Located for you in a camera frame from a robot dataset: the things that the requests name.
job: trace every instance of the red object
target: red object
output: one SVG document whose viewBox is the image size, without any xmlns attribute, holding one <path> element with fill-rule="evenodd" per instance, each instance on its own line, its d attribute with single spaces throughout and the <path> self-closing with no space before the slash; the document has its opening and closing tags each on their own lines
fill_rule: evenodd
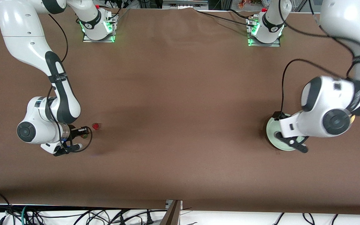
<svg viewBox="0 0 360 225">
<path fill-rule="evenodd" d="M 94 128 L 94 130 L 98 130 L 100 128 L 100 125 L 97 123 L 93 123 L 92 127 Z"/>
</svg>

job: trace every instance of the tabletop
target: tabletop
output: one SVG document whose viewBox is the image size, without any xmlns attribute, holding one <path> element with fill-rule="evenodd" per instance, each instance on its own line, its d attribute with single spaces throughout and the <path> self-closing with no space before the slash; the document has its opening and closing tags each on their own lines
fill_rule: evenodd
<svg viewBox="0 0 360 225">
<path fill-rule="evenodd" d="M 345 74 L 351 56 L 333 40 L 285 28 L 281 47 L 249 47 L 245 26 L 187 8 L 130 10 L 115 43 L 83 43 L 70 9 L 54 17 L 67 34 L 63 64 L 82 107 L 74 125 L 101 129 L 86 151 L 60 157 L 22 142 L 16 126 L 50 83 L 9 54 L 0 32 L 0 192 L 12 203 L 163 208 L 182 199 L 195 210 L 360 214 L 360 117 L 343 135 L 309 138 L 307 154 L 276 150 L 265 138 L 290 60 Z M 61 30 L 48 15 L 40 20 L 63 57 Z M 320 33 L 309 14 L 288 22 Z M 286 113 L 301 109 L 302 88 L 320 75 L 290 66 Z"/>
</svg>

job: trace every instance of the black cable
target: black cable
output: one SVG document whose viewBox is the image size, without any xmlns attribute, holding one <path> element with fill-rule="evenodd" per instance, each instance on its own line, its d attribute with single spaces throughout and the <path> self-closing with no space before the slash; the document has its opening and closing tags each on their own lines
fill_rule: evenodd
<svg viewBox="0 0 360 225">
<path fill-rule="evenodd" d="M 105 222 L 109 223 L 109 221 L 106 221 L 106 219 L 104 219 L 103 217 L 99 216 L 99 214 L 101 214 L 102 212 L 104 212 L 105 210 L 102 210 L 100 212 L 98 212 L 97 214 L 94 214 L 92 212 L 90 212 L 88 215 L 88 220 L 86 222 L 86 225 L 90 224 L 90 222 L 93 220 L 93 219 L 99 219 L 101 221 L 104 221 L 104 224 Z"/>
<path fill-rule="evenodd" d="M 50 89 L 49 89 L 49 91 L 48 91 L 48 94 L 47 94 L 47 100 L 46 100 L 47 102 L 45 103 L 45 106 L 48 108 L 48 111 L 49 111 L 49 113 L 51 114 L 51 117 L 52 117 L 52 119 L 54 120 L 54 122 L 55 122 L 55 124 L 56 124 L 56 126 L 57 126 L 57 130 L 58 130 L 58 133 L 59 133 L 59 142 L 60 142 L 60 145 L 61 145 L 61 147 L 63 147 L 63 148 L 66 150 L 66 147 L 62 144 L 62 135 L 60 134 L 59 124 L 58 124 L 58 122 L 57 122 L 56 119 L 55 119 L 55 116 L 54 116 L 54 114 L 53 114 L 53 112 L 52 112 L 52 110 L 51 110 L 51 107 L 48 105 L 48 101 L 49 101 L 49 99 L 50 99 L 50 94 L 51 94 L 52 89 L 53 89 L 53 86 L 51 85 L 51 87 L 50 87 Z"/>
<path fill-rule="evenodd" d="M 141 218 L 141 216 L 137 216 L 138 218 L 141 219 L 141 225 L 144 225 L 143 219 Z"/>
<path fill-rule="evenodd" d="M 119 8 L 119 10 L 117 11 L 117 13 L 116 13 L 116 14 L 114 14 L 114 15 L 113 15 L 113 16 L 111 16 L 111 17 L 108 17 L 108 20 L 110 20 L 110 19 L 112 19 L 112 18 L 116 17 L 116 16 L 119 14 L 120 10 L 121 10 L 121 8 Z"/>
<path fill-rule="evenodd" d="M 109 214 L 106 212 L 106 210 L 104 210 L 106 216 L 107 216 L 107 220 L 110 221 L 110 217 L 109 217 Z"/>
<path fill-rule="evenodd" d="M 113 8 L 112 2 L 109 0 L 110 6 Z"/>
<path fill-rule="evenodd" d="M 92 210 L 88 210 L 88 211 L 86 211 L 85 213 L 81 214 L 81 216 L 76 219 L 76 221 L 74 222 L 73 225 L 76 225 L 76 224 L 80 221 L 81 218 L 83 218 L 85 215 L 87 215 L 87 214 L 88 214 L 89 212 L 91 212 L 91 211 L 92 211 Z"/>
<path fill-rule="evenodd" d="M 295 27 L 290 26 L 290 25 L 286 22 L 286 20 L 284 19 L 283 14 L 281 13 L 281 1 L 279 1 L 278 7 L 279 7 L 280 17 L 281 17 L 283 23 L 284 23 L 287 27 L 289 27 L 291 30 L 294 30 L 294 31 L 297 32 L 297 33 L 304 34 L 304 35 L 311 36 L 311 37 L 333 38 L 333 39 L 347 40 L 347 41 L 350 41 L 350 42 L 352 42 L 352 43 L 357 44 L 357 45 L 360 46 L 360 42 L 358 42 L 358 41 L 356 41 L 356 40 L 353 40 L 353 39 L 351 39 L 351 38 L 338 37 L 338 36 L 330 36 L 330 35 L 328 35 L 328 34 L 327 34 L 327 35 L 314 34 L 314 33 L 308 33 L 308 32 L 305 32 L 305 31 L 298 30 L 298 29 L 296 29 Z M 343 45 L 343 46 L 346 47 L 350 52 L 352 52 L 349 47 L 347 47 L 346 45 Z"/>
<path fill-rule="evenodd" d="M 65 41 L 66 41 L 66 52 L 65 52 L 65 56 L 63 57 L 63 59 L 61 60 L 61 62 L 63 63 L 63 61 L 66 59 L 66 56 L 68 55 L 68 51 L 69 51 L 69 43 L 68 43 L 68 38 L 66 36 L 65 31 L 63 30 L 63 28 L 60 26 L 60 24 L 56 21 L 56 19 L 51 16 L 51 14 L 48 14 L 54 21 L 55 23 L 59 26 L 60 30 L 62 31 L 63 35 L 65 36 Z"/>
<path fill-rule="evenodd" d="M 4 199 L 4 201 L 6 202 L 6 204 L 8 205 L 9 209 L 10 209 L 10 212 L 13 214 L 14 211 L 9 203 L 9 201 L 6 199 L 6 197 L 0 193 L 0 196 Z M 13 217 L 13 224 L 15 225 L 16 224 L 16 220 L 15 220 L 15 217 Z"/>
<path fill-rule="evenodd" d="M 146 1 L 146 2 L 143 2 L 143 1 L 141 1 L 141 0 L 137 0 L 137 1 L 139 1 L 140 3 L 149 3 L 151 0 L 148 0 L 148 1 Z"/>
<path fill-rule="evenodd" d="M 93 131 L 91 130 L 90 127 L 87 127 L 87 126 L 84 126 L 82 128 L 86 128 L 90 132 L 90 140 L 88 141 L 88 144 L 84 148 L 82 148 L 80 150 L 77 150 L 77 151 L 72 151 L 70 149 L 66 149 L 66 151 L 68 151 L 70 153 L 79 153 L 79 152 L 82 152 L 82 151 L 86 150 L 90 146 L 91 141 L 93 140 Z"/>
<path fill-rule="evenodd" d="M 284 212 L 282 212 L 282 213 L 280 214 L 279 218 L 277 218 L 277 221 L 276 221 L 273 225 L 278 225 L 279 222 L 280 222 L 280 219 L 283 217 L 283 215 L 284 215 Z"/>
<path fill-rule="evenodd" d="M 312 8 L 312 3 L 311 1 L 309 0 L 309 8 L 310 8 L 310 12 L 312 13 L 312 16 L 315 18 L 316 22 L 318 21 L 316 16 L 315 16 L 315 13 L 313 12 L 313 8 Z M 330 34 L 328 34 L 321 25 L 319 25 L 319 28 L 323 31 L 323 33 L 325 33 L 328 37 L 331 37 Z M 355 57 L 354 55 L 354 52 L 351 50 L 350 47 L 348 47 L 346 44 L 342 43 L 341 41 L 337 40 L 336 38 L 334 37 L 331 37 L 333 40 L 335 40 L 337 43 L 339 43 L 341 46 L 343 46 L 344 48 L 346 48 L 350 54 Z"/>
<path fill-rule="evenodd" d="M 244 19 L 248 19 L 249 17 L 251 17 L 251 16 L 254 15 L 254 14 L 252 14 L 251 16 L 245 17 L 245 16 L 239 14 L 239 13 L 238 13 L 236 10 L 234 10 L 234 9 L 227 9 L 226 11 L 231 11 L 231 12 L 235 13 L 237 16 L 239 16 L 239 17 L 241 17 L 241 18 L 244 18 Z"/>
<path fill-rule="evenodd" d="M 219 16 L 216 16 L 216 15 L 212 15 L 212 14 L 205 13 L 205 12 L 198 11 L 198 10 L 197 10 L 197 12 L 202 13 L 202 14 L 205 14 L 205 15 L 208 15 L 208 16 L 211 16 L 211 17 L 216 17 L 216 18 L 219 18 L 219 19 L 222 19 L 222 20 L 227 20 L 227 21 L 230 21 L 230 22 L 233 22 L 233 23 L 242 24 L 242 25 L 244 25 L 244 26 L 249 26 L 249 27 L 253 27 L 253 26 L 254 26 L 254 25 L 252 25 L 252 24 L 241 23 L 241 22 L 238 22 L 238 21 L 235 21 L 235 20 L 227 19 L 227 18 L 224 18 L 224 17 L 219 17 Z"/>
<path fill-rule="evenodd" d="M 304 217 L 304 220 L 308 222 L 310 225 L 315 225 L 315 220 L 313 219 L 312 214 L 309 213 L 310 218 L 312 219 L 312 222 L 310 222 L 308 219 L 306 219 L 305 214 L 303 213 L 302 216 Z"/>
<path fill-rule="evenodd" d="M 334 225 L 334 221 L 337 219 L 338 214 L 334 215 L 333 219 L 331 220 L 331 225 Z"/>
<path fill-rule="evenodd" d="M 334 77 L 338 77 L 338 78 L 344 79 L 343 76 L 341 76 L 341 75 L 339 75 L 339 74 L 337 74 L 337 73 L 335 73 L 335 72 L 333 72 L 333 71 L 331 71 L 331 70 L 328 70 L 328 69 L 326 69 L 326 68 L 324 68 L 324 67 L 322 67 L 322 66 L 320 66 L 320 65 L 318 65 L 318 64 L 316 64 L 316 63 L 314 63 L 314 62 L 312 62 L 312 61 L 309 61 L 309 60 L 306 60 L 306 59 L 303 59 L 303 58 L 296 58 L 296 59 L 291 60 L 291 61 L 286 65 L 286 68 L 284 68 L 283 77 L 282 77 L 282 81 L 281 81 L 282 99 L 281 99 L 280 116 L 283 114 L 283 106 L 284 106 L 284 77 L 285 77 L 285 75 L 286 75 L 286 71 L 287 71 L 288 66 L 289 66 L 291 63 L 297 62 L 297 61 L 301 61 L 301 62 L 308 63 L 308 64 L 310 64 L 310 65 L 312 65 L 312 66 L 314 66 L 314 67 L 316 67 L 316 68 L 318 68 L 318 69 L 320 69 L 320 70 L 325 71 L 326 73 L 328 73 L 328 74 L 330 74 L 330 75 L 332 75 L 332 76 L 334 76 Z"/>
<path fill-rule="evenodd" d="M 152 213 L 152 212 L 166 212 L 167 210 L 166 209 L 157 209 L 157 210 L 150 210 L 149 212 Z M 142 214 L 145 214 L 147 213 L 146 211 L 145 212 L 140 212 L 139 214 L 136 214 L 134 216 L 131 216 L 131 217 L 128 217 L 126 218 L 123 222 L 120 222 L 119 225 L 124 225 L 126 221 L 130 220 L 130 219 L 133 219 L 134 217 L 137 217 L 139 215 L 142 215 Z"/>
<path fill-rule="evenodd" d="M 56 216 L 56 217 L 49 217 L 49 216 L 43 216 L 38 214 L 39 217 L 41 218 L 69 218 L 69 217 L 76 217 L 76 216 L 81 216 L 83 214 L 77 214 L 77 215 L 70 215 L 70 216 Z"/>
</svg>

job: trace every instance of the white robot link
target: white robot link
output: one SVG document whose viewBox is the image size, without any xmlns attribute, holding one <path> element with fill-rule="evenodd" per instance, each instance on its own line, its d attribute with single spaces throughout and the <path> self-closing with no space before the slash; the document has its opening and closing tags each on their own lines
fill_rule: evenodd
<svg viewBox="0 0 360 225">
<path fill-rule="evenodd" d="M 302 110 L 289 116 L 276 112 L 266 126 L 269 141 L 285 151 L 308 151 L 309 137 L 335 137 L 346 132 L 360 116 L 360 1 L 324 0 L 321 27 L 354 53 L 349 78 L 313 78 L 302 90 Z"/>
<path fill-rule="evenodd" d="M 17 135 L 24 142 L 41 144 L 55 156 L 81 151 L 83 146 L 73 144 L 72 140 L 88 134 L 85 127 L 70 125 L 80 116 L 80 104 L 61 60 L 47 44 L 37 15 L 61 13 L 66 3 L 77 14 L 89 38 L 100 40 L 112 32 L 112 27 L 109 29 L 112 13 L 97 9 L 92 0 L 0 0 L 0 28 L 9 53 L 43 71 L 56 94 L 29 101 L 26 116 L 17 126 Z"/>
</svg>

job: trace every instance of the cable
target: cable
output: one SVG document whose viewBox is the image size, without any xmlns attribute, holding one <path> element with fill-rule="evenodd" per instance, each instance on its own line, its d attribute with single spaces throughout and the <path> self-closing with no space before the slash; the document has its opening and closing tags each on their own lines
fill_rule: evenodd
<svg viewBox="0 0 360 225">
<path fill-rule="evenodd" d="M 76 219 L 76 221 L 74 222 L 73 225 L 76 225 L 76 224 L 80 221 L 81 218 L 83 218 L 85 215 L 87 215 L 87 214 L 88 214 L 89 212 L 91 212 L 91 211 L 92 211 L 92 210 L 88 210 L 88 211 L 86 211 L 85 213 L 81 214 L 81 216 Z"/>
<path fill-rule="evenodd" d="M 66 59 L 66 56 L 68 55 L 68 51 L 69 51 L 69 43 L 68 43 L 68 37 L 66 36 L 65 31 L 63 30 L 63 28 L 60 26 L 60 24 L 56 21 L 56 19 L 51 16 L 51 14 L 48 14 L 54 21 L 55 23 L 59 26 L 60 30 L 62 31 L 63 35 L 65 36 L 65 41 L 66 41 L 66 52 L 65 52 L 65 56 L 63 57 L 63 59 L 61 60 L 61 62 L 63 63 L 63 61 Z"/>
<path fill-rule="evenodd" d="M 99 5 L 101 8 L 111 8 L 111 7 L 108 7 L 108 6 L 101 6 Z"/>
<path fill-rule="evenodd" d="M 13 212 L 14 212 L 14 211 L 13 211 L 13 209 L 12 209 L 9 201 L 6 199 L 6 197 L 5 197 L 3 194 L 0 193 L 0 196 L 4 199 L 4 201 L 6 202 L 7 206 L 9 207 L 10 212 L 11 212 L 12 215 L 13 215 Z M 15 217 L 13 218 L 13 225 L 16 225 Z"/>
<path fill-rule="evenodd" d="M 49 216 L 43 216 L 43 215 L 38 214 L 38 216 L 41 217 L 41 218 L 69 218 L 69 217 L 76 217 L 76 216 L 81 216 L 81 215 L 83 215 L 83 214 L 76 214 L 76 215 L 70 215 L 70 216 L 49 217 Z"/>
<path fill-rule="evenodd" d="M 337 219 L 338 214 L 334 215 L 333 219 L 331 220 L 331 225 L 334 225 L 334 221 Z"/>
<path fill-rule="evenodd" d="M 323 70 L 325 71 L 326 73 L 334 76 L 334 77 L 338 77 L 338 78 L 341 78 L 341 79 L 344 79 L 343 76 L 331 71 L 331 70 L 328 70 L 312 61 L 309 61 L 309 60 L 306 60 L 306 59 L 303 59 L 303 58 L 296 58 L 296 59 L 293 59 L 291 60 L 287 65 L 286 65 L 286 68 L 284 68 L 284 71 L 283 71 L 283 77 L 282 77 L 282 81 L 281 81 L 281 92 L 282 92 L 282 99 L 281 99 L 281 108 L 280 108 L 280 116 L 283 114 L 283 106 L 284 106 L 284 77 L 286 76 L 286 71 L 287 71 L 287 68 L 288 66 L 293 63 L 293 62 L 297 62 L 297 61 L 301 61 L 301 62 L 305 62 L 305 63 L 308 63 L 320 70 Z"/>
<path fill-rule="evenodd" d="M 310 12 L 312 13 L 312 16 L 315 18 L 315 21 L 316 23 L 319 23 L 319 20 L 317 19 L 315 13 L 313 12 L 313 8 L 312 8 L 312 3 L 311 1 L 309 0 L 309 8 L 310 8 Z M 328 37 L 330 37 L 330 34 L 328 34 L 324 29 L 323 27 L 319 24 L 319 28 L 323 31 L 323 33 L 325 33 Z M 343 46 L 344 48 L 346 48 L 350 54 L 354 57 L 354 52 L 351 50 L 350 47 L 348 47 L 346 44 L 342 43 L 341 41 L 337 40 L 336 38 L 334 37 L 331 37 L 333 40 L 335 40 L 337 43 L 339 43 L 341 46 Z"/>
<path fill-rule="evenodd" d="M 113 15 L 113 16 L 111 16 L 111 17 L 108 17 L 108 20 L 110 20 L 110 19 L 112 19 L 112 18 L 116 17 L 116 16 L 119 14 L 120 10 L 121 10 L 121 8 L 119 8 L 119 10 L 117 11 L 117 13 L 116 13 L 116 14 L 114 14 L 114 15 Z"/>
<path fill-rule="evenodd" d="M 303 213 L 302 216 L 304 217 L 304 220 L 308 222 L 310 225 L 315 225 L 315 220 L 313 219 L 312 214 L 309 213 L 310 218 L 312 219 L 312 222 L 310 222 L 308 219 L 306 219 L 305 214 Z"/>
<path fill-rule="evenodd" d="M 112 223 L 120 223 L 120 221 L 115 221 L 115 219 L 119 218 L 123 213 L 130 211 L 130 209 L 122 209 L 120 212 L 118 212 L 113 218 L 112 220 L 107 224 L 110 225 Z"/>
<path fill-rule="evenodd" d="M 24 225 L 24 212 L 26 211 L 27 205 L 22 209 L 22 225 Z"/>
<path fill-rule="evenodd" d="M 92 219 L 99 219 L 99 220 L 103 221 L 104 224 L 105 224 L 105 222 L 109 223 L 109 221 L 107 221 L 107 220 L 104 219 L 103 217 L 99 216 L 99 214 L 101 214 L 101 213 L 104 212 L 104 211 L 105 211 L 105 210 L 102 210 L 102 211 L 100 211 L 100 212 L 97 213 L 97 214 L 94 214 L 94 213 L 90 212 L 90 213 L 88 214 L 88 219 L 87 219 L 86 225 L 89 225 L 90 222 L 92 221 Z"/>
<path fill-rule="evenodd" d="M 141 216 L 137 216 L 138 218 L 141 219 L 141 225 L 144 225 L 143 219 L 141 218 Z"/>
<path fill-rule="evenodd" d="M 54 116 L 54 114 L 53 114 L 53 112 L 52 112 L 52 110 L 51 110 L 51 107 L 48 105 L 48 100 L 50 99 L 50 94 L 51 94 L 52 89 L 53 89 L 53 86 L 51 85 L 50 90 L 48 91 L 48 94 L 47 94 L 47 97 L 46 97 L 46 98 L 47 98 L 47 100 L 46 100 L 47 102 L 45 103 L 45 106 L 48 107 L 48 111 L 49 111 L 49 113 L 51 114 L 52 119 L 54 120 L 54 122 L 55 122 L 55 124 L 56 124 L 56 126 L 57 126 L 57 130 L 58 130 L 58 133 L 59 133 L 59 143 L 60 143 L 60 146 L 63 147 L 63 148 L 66 150 L 66 147 L 65 147 L 64 145 L 62 145 L 62 135 L 60 134 L 59 124 L 58 124 L 58 122 L 57 122 L 56 119 L 55 119 L 55 116 Z"/>
<path fill-rule="evenodd" d="M 273 225 L 278 225 L 278 224 L 279 224 L 280 219 L 283 217 L 284 213 L 285 213 L 285 212 L 282 212 L 282 213 L 280 214 L 279 218 L 277 218 L 277 221 L 276 221 Z"/>
<path fill-rule="evenodd" d="M 167 211 L 166 209 L 157 209 L 157 210 L 150 210 L 149 212 L 151 213 L 151 212 L 166 212 L 166 211 Z M 147 212 L 146 211 L 145 212 L 140 212 L 139 214 L 136 214 L 134 216 L 126 218 L 123 222 L 119 221 L 120 222 L 119 225 L 124 225 L 126 223 L 126 221 L 128 221 L 129 219 L 133 219 L 134 217 L 137 217 L 137 216 L 145 214 L 145 213 L 147 213 Z"/>
<path fill-rule="evenodd" d="M 319 25 L 319 27 L 321 27 L 321 30 L 324 31 L 326 35 L 308 33 L 308 32 L 305 32 L 305 31 L 298 30 L 298 29 L 296 29 L 295 27 L 290 26 L 290 25 L 286 22 L 286 20 L 284 19 L 283 14 L 281 13 L 281 1 L 279 1 L 278 7 L 279 7 L 280 17 L 281 17 L 283 23 L 284 23 L 287 27 L 289 27 L 291 30 L 294 30 L 294 31 L 297 32 L 297 33 L 304 34 L 304 35 L 311 36 L 311 37 L 333 38 L 333 39 L 347 40 L 347 41 L 350 41 L 350 42 L 352 42 L 352 43 L 357 44 L 357 45 L 360 46 L 360 42 L 358 42 L 358 41 L 356 41 L 356 40 L 353 40 L 353 39 L 351 39 L 351 38 L 338 37 L 338 36 L 330 36 L 330 35 L 328 35 L 320 25 Z M 346 47 L 346 48 L 350 51 L 350 53 L 352 53 L 352 50 L 351 50 L 349 47 L 347 47 L 345 44 L 343 44 L 343 46 Z"/>
<path fill-rule="evenodd" d="M 249 17 L 253 16 L 254 14 L 252 14 L 251 16 L 247 16 L 247 17 L 244 17 L 243 15 L 239 14 L 236 10 L 234 9 L 228 9 L 226 11 L 231 11 L 233 13 L 235 13 L 237 16 L 241 17 L 241 18 L 244 18 L 244 19 L 248 19 Z"/>
<path fill-rule="evenodd" d="M 109 0 L 110 6 L 113 8 L 112 2 Z"/>
<path fill-rule="evenodd" d="M 216 16 L 216 15 L 212 15 L 212 14 L 205 13 L 205 12 L 198 11 L 198 10 L 197 10 L 197 12 L 208 15 L 208 16 L 211 16 L 211 17 L 216 17 L 216 18 L 219 18 L 219 19 L 222 19 L 222 20 L 227 20 L 227 21 L 230 21 L 230 22 L 233 22 L 233 23 L 242 24 L 242 25 L 248 26 L 248 27 L 253 27 L 254 26 L 252 24 L 241 23 L 241 22 L 238 22 L 238 21 L 235 21 L 235 20 L 227 19 L 227 18 L 224 18 L 224 17 L 219 17 L 219 16 Z"/>
<path fill-rule="evenodd" d="M 90 127 L 87 127 L 87 126 L 84 126 L 82 128 L 86 128 L 90 132 L 90 140 L 88 141 L 88 144 L 84 148 L 77 150 L 77 151 L 71 151 L 70 149 L 66 149 L 66 151 L 71 152 L 71 153 L 79 153 L 79 152 L 86 150 L 90 146 L 91 141 L 93 140 L 93 131 L 91 130 Z"/>
</svg>

